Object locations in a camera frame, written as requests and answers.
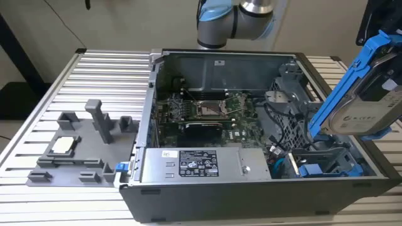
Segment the cable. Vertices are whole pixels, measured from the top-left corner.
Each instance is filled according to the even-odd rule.
[[[284,160],[284,158],[277,159],[277,161],[275,162],[273,167],[272,167],[272,174],[276,174],[276,170],[277,170],[280,164],[283,163],[283,160]]]
[[[323,140],[315,140],[315,141],[312,141],[312,143],[315,144],[315,143],[317,143],[317,142],[320,142],[320,141],[323,141]],[[311,146],[311,144],[307,143],[307,144],[303,145],[303,148],[308,148],[309,146]]]
[[[82,43],[82,41],[80,40],[80,38],[76,36],[74,32],[69,29],[69,27],[66,26],[66,24],[64,23],[64,20],[61,19],[60,15],[57,14],[55,10],[53,9],[53,7],[50,6],[50,4],[47,3],[46,0],[42,0],[43,3],[49,6],[50,10],[53,11],[53,13],[55,14],[55,16],[58,17],[64,27],[69,30],[70,34],[76,37],[76,39],[80,41],[81,45],[84,48],[86,48],[85,44]]]
[[[295,117],[292,114],[285,114],[285,113],[277,111],[277,110],[272,107],[272,105],[268,104],[268,102],[265,102],[264,104],[267,105],[267,107],[271,109],[271,111],[272,111],[275,114],[279,114],[279,115],[281,115],[281,116],[284,116],[284,117],[288,117],[288,118],[293,118],[293,117]]]
[[[1,135],[0,135],[0,138],[6,139],[6,140],[10,140],[10,138],[7,138],[7,137],[5,137],[5,136],[1,136]]]
[[[197,9],[196,9],[196,29],[198,28],[201,7],[205,4],[205,2],[206,0],[198,0]]]
[[[277,122],[277,120],[272,117],[272,115],[271,115],[271,113],[269,113],[269,111],[268,111],[268,109],[267,109],[267,105],[268,105],[268,104],[264,103],[264,112],[265,112],[268,118],[271,119],[271,121],[277,125],[277,127],[279,127],[279,129],[280,129],[280,133],[281,133],[279,141],[275,142],[276,146],[280,146],[280,142],[281,142],[283,139],[284,139],[284,129],[283,129],[280,123]]]
[[[307,108],[305,115],[304,115],[304,125],[303,125],[303,127],[304,127],[304,128],[303,128],[303,131],[304,131],[304,137],[305,137],[305,141],[308,142],[309,146],[311,146],[315,150],[317,150],[316,145],[315,145],[313,142],[309,140],[308,135],[307,135],[308,113],[309,113],[309,110],[308,110],[308,108]]]

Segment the motherboard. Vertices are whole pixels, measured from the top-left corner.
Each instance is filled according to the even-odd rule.
[[[265,147],[249,95],[181,90],[157,101],[160,147]]]

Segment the power supply label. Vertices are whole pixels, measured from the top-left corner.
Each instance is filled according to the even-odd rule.
[[[178,175],[181,177],[217,177],[216,151],[180,151]]]

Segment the black cable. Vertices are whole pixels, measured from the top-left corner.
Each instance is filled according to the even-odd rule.
[[[198,5],[197,5],[197,9],[196,9],[196,29],[198,28],[201,7],[205,4],[205,2],[206,2],[206,0],[198,0]]]
[[[61,19],[60,15],[57,14],[55,10],[53,9],[53,7],[50,6],[50,4],[47,3],[46,0],[42,0],[43,3],[49,6],[50,10],[53,11],[53,13],[55,14],[55,16],[58,17],[64,27],[69,30],[70,34],[76,37],[76,39],[80,41],[81,45],[84,48],[86,48],[85,44],[82,43],[82,41],[80,40],[80,38],[76,36],[74,32],[69,29],[69,27],[66,26],[66,24],[64,23],[64,20]]]
[[[303,125],[304,137],[305,137],[305,141],[308,142],[309,146],[317,151],[317,147],[313,144],[313,141],[309,140],[308,135],[307,135],[308,113],[309,113],[309,110],[307,109],[305,114],[304,114],[304,125]]]
[[[279,139],[277,142],[275,142],[276,146],[280,146],[280,142],[281,142],[283,139],[284,139],[284,129],[283,129],[280,123],[277,122],[277,120],[272,117],[272,115],[271,115],[271,113],[269,113],[269,111],[268,111],[268,109],[267,109],[267,106],[268,106],[268,104],[264,103],[264,112],[265,112],[268,118],[271,119],[271,121],[279,126],[279,129],[280,129],[280,132],[281,132],[280,139]]]
[[[268,104],[268,102],[265,102],[264,104],[265,104],[265,106],[271,109],[271,111],[272,111],[275,114],[279,114],[279,115],[281,115],[281,116],[284,116],[284,117],[288,117],[288,118],[293,118],[293,117],[295,117],[292,114],[285,114],[285,113],[277,111],[277,110],[272,107],[272,105]]]
[[[323,141],[323,140],[313,140],[312,143],[315,144],[315,143],[317,143],[320,141]],[[303,148],[308,148],[309,146],[311,146],[311,144],[307,143],[307,144],[303,145]]]
[[[5,137],[5,136],[1,136],[1,135],[0,135],[0,138],[6,139],[6,140],[10,140],[10,138],[7,138],[7,137]]]

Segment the aluminum extrusion table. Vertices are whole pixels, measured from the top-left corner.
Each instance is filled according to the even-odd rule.
[[[27,187],[26,176],[58,128],[61,111],[84,111],[86,99],[102,101],[112,119],[140,120],[148,86],[148,52],[88,50],[74,54],[47,93],[0,154],[0,223],[11,226],[140,225],[116,188]],[[308,56],[331,88],[345,71],[333,57]],[[402,123],[375,141],[402,174]],[[379,197],[357,200],[335,216],[181,222],[180,225],[402,225],[402,185]]]

